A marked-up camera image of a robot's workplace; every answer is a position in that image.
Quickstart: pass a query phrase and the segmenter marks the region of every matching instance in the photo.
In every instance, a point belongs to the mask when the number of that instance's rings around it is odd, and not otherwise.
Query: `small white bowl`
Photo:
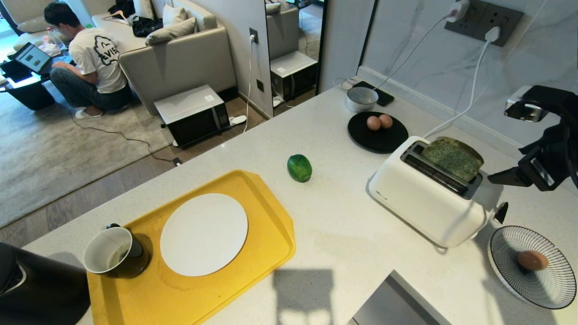
[[[347,91],[347,109],[354,113],[372,110],[377,103],[377,92],[366,87],[354,87]]]

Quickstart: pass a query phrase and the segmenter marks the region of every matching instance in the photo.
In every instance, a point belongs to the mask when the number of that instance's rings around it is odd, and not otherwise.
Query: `toaster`
[[[421,156],[429,141],[411,136],[369,181],[369,194],[433,243],[452,248],[476,236],[494,217],[503,186],[479,171],[470,181]]]

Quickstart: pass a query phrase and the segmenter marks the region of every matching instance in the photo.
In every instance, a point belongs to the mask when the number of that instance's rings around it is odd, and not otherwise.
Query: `yellow tray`
[[[183,203],[207,193],[239,201],[249,231],[239,254],[219,271],[199,277],[173,272],[160,254],[162,228]],[[152,252],[147,269],[132,279],[88,273],[96,325],[200,324],[295,254],[293,221],[256,174],[232,171],[125,225]]]

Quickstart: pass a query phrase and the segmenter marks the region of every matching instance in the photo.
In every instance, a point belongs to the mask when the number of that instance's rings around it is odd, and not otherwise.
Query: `black mug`
[[[130,230],[113,223],[88,243],[83,263],[94,274],[133,278],[148,266],[149,252]]]

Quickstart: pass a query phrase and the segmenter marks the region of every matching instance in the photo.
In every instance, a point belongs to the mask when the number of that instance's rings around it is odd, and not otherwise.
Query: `wall outlet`
[[[249,27],[249,34],[255,35],[255,39],[253,40],[253,43],[259,44],[259,37],[257,36],[257,31]]]
[[[265,87],[263,86],[263,82],[257,79],[257,88],[261,90],[263,93],[265,92]]]
[[[485,41],[486,33],[493,27],[499,26],[501,29],[500,37],[492,44],[504,46],[522,15],[523,13],[517,10],[494,5],[486,1],[470,0],[468,12],[466,12],[464,18],[454,23],[446,23],[444,28]]]

